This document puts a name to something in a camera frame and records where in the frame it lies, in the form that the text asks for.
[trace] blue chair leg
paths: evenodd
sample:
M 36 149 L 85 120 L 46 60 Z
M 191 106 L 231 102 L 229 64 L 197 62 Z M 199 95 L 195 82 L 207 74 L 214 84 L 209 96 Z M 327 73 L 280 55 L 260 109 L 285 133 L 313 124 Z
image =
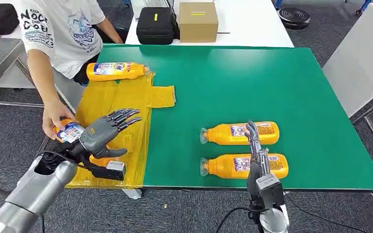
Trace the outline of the blue chair leg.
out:
M 368 5 L 372 2 L 373 0 L 365 0 L 364 4 L 361 6 L 361 8 L 359 8 L 355 14 L 357 16 L 360 16 L 362 15 L 362 13 L 365 11 L 365 9 L 367 9 Z
M 281 7 L 282 0 L 277 0 L 275 8 L 278 10 Z

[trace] detergent bottle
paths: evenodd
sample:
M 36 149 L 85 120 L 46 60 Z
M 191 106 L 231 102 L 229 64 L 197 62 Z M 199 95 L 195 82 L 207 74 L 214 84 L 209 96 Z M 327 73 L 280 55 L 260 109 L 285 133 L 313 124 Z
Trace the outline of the detergent bottle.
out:
M 224 154 L 216 159 L 201 159 L 200 172 L 202 176 L 217 175 L 223 179 L 246 179 L 250 172 L 251 154 Z M 270 171 L 277 178 L 288 175 L 287 159 L 282 154 L 268 154 Z
M 90 63 L 86 74 L 90 81 L 136 79 L 148 72 L 145 65 L 134 62 Z
M 274 144 L 279 139 L 279 129 L 275 122 L 254 122 L 258 129 L 260 143 L 262 145 Z M 219 145 L 248 145 L 245 136 L 247 123 L 221 124 L 212 129 L 201 129 L 201 143 L 215 142 Z
M 61 143 L 72 143 L 73 141 L 78 139 L 81 136 L 82 132 L 85 130 L 81 125 L 71 119 L 63 119 L 61 120 L 61 123 L 65 126 L 65 130 L 60 130 L 56 126 L 54 126 L 52 129 L 56 133 L 56 139 Z M 96 159 L 93 155 L 89 157 L 89 161 L 91 163 L 104 167 L 106 167 L 111 160 L 114 160 L 114 158 Z

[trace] gray carpet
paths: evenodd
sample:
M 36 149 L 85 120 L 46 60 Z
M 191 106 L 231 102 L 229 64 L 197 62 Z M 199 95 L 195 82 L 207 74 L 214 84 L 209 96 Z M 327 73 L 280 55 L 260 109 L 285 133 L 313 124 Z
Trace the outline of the gray carpet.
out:
M 122 0 L 98 0 L 115 27 L 128 28 L 130 8 Z M 288 31 L 296 46 L 311 47 L 323 65 L 354 24 L 361 2 L 343 4 L 322 0 L 317 5 L 284 0 L 308 11 L 312 24 L 303 31 Z M 0 89 L 0 100 L 40 102 L 35 90 Z M 12 190 L 27 170 L 44 135 L 41 109 L 0 107 L 0 187 Z M 356 130 L 373 158 L 373 135 L 365 122 Z M 291 192 L 300 207 L 334 221 L 373 233 L 373 198 L 363 193 Z M 224 214 L 248 205 L 243 191 L 147 190 L 140 200 L 132 200 L 119 190 L 66 189 L 46 214 L 48 233 L 200 233 L 214 232 Z M 287 202 L 290 232 L 355 233 L 306 215 Z M 40 225 L 33 232 L 41 232 Z M 237 211 L 224 224 L 223 233 L 257 232 L 245 212 Z

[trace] cardboard box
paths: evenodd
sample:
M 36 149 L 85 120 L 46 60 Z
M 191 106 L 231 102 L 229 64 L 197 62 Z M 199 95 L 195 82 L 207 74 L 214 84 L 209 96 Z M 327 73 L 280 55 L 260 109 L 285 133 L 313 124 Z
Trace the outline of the cardboard box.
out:
M 215 42 L 218 16 L 213 2 L 179 3 L 181 42 Z

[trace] graphic print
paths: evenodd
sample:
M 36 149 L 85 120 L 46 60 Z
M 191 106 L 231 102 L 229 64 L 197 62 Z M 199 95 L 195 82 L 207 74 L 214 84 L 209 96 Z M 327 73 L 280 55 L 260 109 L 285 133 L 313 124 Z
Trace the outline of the graphic print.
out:
M 96 49 L 98 39 L 94 38 L 93 28 L 81 9 L 78 14 L 68 17 L 68 25 L 70 35 L 86 52 L 89 53 Z
M 48 32 L 48 19 L 43 14 L 35 9 L 26 9 L 20 14 L 20 19 L 27 40 L 53 48 L 53 35 Z

